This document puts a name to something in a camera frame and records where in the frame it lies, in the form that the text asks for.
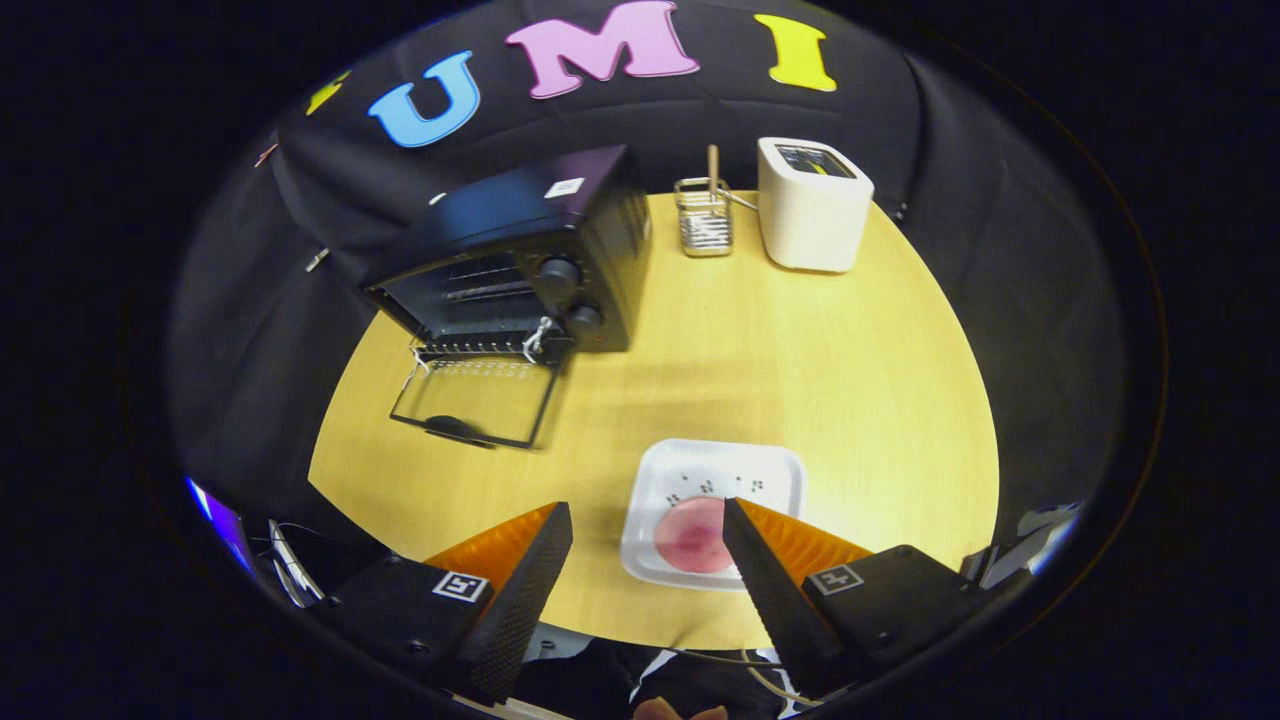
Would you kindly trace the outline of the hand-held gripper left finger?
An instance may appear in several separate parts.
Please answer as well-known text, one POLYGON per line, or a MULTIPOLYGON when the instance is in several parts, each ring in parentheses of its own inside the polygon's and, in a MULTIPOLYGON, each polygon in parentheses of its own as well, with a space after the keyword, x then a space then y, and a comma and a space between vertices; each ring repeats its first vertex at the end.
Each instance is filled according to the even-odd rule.
POLYGON ((568 503, 552 502, 426 560, 383 553, 325 593, 317 621, 420 685, 498 705, 572 542, 568 503))

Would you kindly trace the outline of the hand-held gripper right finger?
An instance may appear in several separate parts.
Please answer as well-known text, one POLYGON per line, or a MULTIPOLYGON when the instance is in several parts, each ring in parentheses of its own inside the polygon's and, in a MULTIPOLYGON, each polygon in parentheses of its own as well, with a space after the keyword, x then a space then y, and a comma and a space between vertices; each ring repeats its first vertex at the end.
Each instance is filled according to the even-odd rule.
POLYGON ((872 552, 745 498, 722 539, 794 685, 828 696, 884 675, 951 635, 986 592, 923 551, 872 552))

